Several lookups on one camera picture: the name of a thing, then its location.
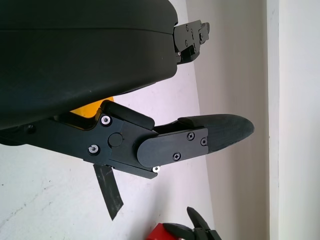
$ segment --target black mechanical arm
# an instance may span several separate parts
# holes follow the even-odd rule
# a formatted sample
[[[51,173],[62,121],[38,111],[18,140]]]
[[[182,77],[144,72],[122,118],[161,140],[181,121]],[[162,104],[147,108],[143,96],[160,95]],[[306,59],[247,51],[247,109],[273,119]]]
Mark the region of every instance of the black mechanical arm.
[[[113,219],[123,205],[113,169],[152,179],[162,165],[248,137],[253,124],[229,114],[155,126],[111,101],[92,118],[70,112],[168,79],[194,61],[210,25],[177,23],[167,0],[0,1],[0,143],[93,163]]]

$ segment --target silver screw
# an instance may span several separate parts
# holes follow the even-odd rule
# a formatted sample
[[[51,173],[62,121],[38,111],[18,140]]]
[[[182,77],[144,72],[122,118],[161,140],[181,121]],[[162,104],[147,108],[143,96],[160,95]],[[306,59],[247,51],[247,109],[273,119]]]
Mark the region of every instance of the silver screw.
[[[111,123],[111,118],[105,115],[101,118],[101,123],[103,125],[109,125]]]
[[[180,152],[176,152],[175,154],[173,154],[172,156],[174,161],[178,161],[181,158],[181,153]]]
[[[158,173],[160,171],[160,166],[155,166],[152,168],[152,172]]]
[[[192,141],[193,139],[195,139],[195,133],[194,132],[189,132],[187,135],[187,138],[189,141]]]
[[[99,147],[97,145],[93,144],[90,147],[88,147],[88,151],[91,154],[96,154],[99,151]]]
[[[207,143],[208,142],[207,142],[207,139],[205,137],[201,139],[201,145],[202,146],[207,146]]]

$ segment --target black plastic bracket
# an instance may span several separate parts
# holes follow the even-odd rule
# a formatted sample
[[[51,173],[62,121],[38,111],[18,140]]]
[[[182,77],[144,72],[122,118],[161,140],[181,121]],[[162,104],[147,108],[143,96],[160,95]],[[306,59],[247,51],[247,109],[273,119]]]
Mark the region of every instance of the black plastic bracket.
[[[174,46],[177,64],[189,63],[200,54],[200,45],[209,39],[209,23],[200,20],[174,28]]]
[[[142,166],[152,168],[206,155],[207,137],[207,128],[161,134],[145,140],[137,158]]]

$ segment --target white wall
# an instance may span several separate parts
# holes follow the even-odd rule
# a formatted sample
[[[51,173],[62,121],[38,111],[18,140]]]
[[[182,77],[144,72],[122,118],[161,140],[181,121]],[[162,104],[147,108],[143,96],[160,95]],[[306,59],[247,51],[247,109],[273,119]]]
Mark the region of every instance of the white wall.
[[[250,119],[255,133],[207,156],[214,223],[223,240],[268,237],[268,101],[264,0],[187,0],[210,23],[194,61],[201,114]]]
[[[320,239],[320,1],[279,7],[279,239]]]
[[[279,239],[279,0],[266,1],[269,110],[269,237]]]

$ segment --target black clamp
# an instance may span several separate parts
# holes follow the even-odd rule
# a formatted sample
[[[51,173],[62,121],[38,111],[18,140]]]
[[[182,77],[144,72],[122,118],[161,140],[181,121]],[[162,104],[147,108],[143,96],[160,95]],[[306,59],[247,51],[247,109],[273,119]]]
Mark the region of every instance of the black clamp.
[[[200,45],[209,39],[209,32],[209,23],[200,20],[176,26],[173,38],[177,64],[195,60],[200,54]]]

